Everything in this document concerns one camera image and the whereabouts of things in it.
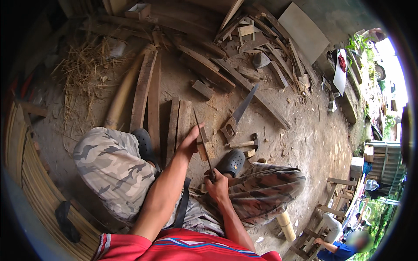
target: white paper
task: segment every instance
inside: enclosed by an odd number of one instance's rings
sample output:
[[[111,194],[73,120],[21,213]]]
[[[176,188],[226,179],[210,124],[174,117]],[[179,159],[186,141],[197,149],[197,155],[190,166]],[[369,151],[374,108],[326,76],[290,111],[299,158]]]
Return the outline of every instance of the white paper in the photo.
[[[342,71],[339,61],[338,61],[338,56],[340,56],[340,54],[345,60],[345,72]],[[335,85],[335,87],[337,87],[337,90],[340,92],[341,96],[344,95],[346,78],[347,78],[347,57],[345,54],[345,50],[339,49],[337,53],[337,64],[335,65],[334,80],[332,81],[332,83]]]

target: right hand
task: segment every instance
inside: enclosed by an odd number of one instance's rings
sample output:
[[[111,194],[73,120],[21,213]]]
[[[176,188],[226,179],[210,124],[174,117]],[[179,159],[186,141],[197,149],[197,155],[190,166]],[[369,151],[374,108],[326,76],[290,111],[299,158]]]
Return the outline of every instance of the right hand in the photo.
[[[219,204],[229,200],[228,178],[222,175],[217,169],[213,169],[215,173],[215,182],[210,181],[206,176],[204,181],[209,195]]]

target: left hand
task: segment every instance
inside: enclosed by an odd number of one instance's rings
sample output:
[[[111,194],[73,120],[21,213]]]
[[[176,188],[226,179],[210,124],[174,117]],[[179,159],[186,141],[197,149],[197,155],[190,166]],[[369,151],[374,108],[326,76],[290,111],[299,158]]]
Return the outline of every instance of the left hand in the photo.
[[[314,243],[314,244],[318,243],[318,244],[322,245],[322,244],[324,243],[324,241],[323,241],[321,238],[316,238],[316,239],[313,241],[313,243]]]
[[[205,126],[205,122],[199,123],[199,125],[194,125],[180,146],[192,154],[198,152],[196,139],[200,135],[199,128],[202,128],[203,126]]]

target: bamboo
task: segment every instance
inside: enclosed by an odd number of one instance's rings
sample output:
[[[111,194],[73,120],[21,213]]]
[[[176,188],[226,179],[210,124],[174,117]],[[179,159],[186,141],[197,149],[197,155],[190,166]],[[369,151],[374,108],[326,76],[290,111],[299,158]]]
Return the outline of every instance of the bamboo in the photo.
[[[110,105],[109,112],[107,113],[106,120],[104,122],[105,128],[117,129],[120,115],[125,107],[126,100],[133,86],[136,86],[139,70],[141,68],[144,56],[147,50],[155,51],[156,48],[152,44],[147,44],[144,49],[135,57],[135,60],[129,69],[126,77],[123,79],[120,87]]]

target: red shirt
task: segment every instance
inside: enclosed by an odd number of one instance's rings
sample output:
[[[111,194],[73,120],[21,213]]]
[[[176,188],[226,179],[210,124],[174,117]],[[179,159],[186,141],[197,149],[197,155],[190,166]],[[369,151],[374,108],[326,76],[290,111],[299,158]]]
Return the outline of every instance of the red shirt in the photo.
[[[161,231],[154,243],[136,235],[102,234],[100,238],[100,245],[92,258],[94,261],[282,260],[276,251],[259,256],[226,238],[182,228]]]

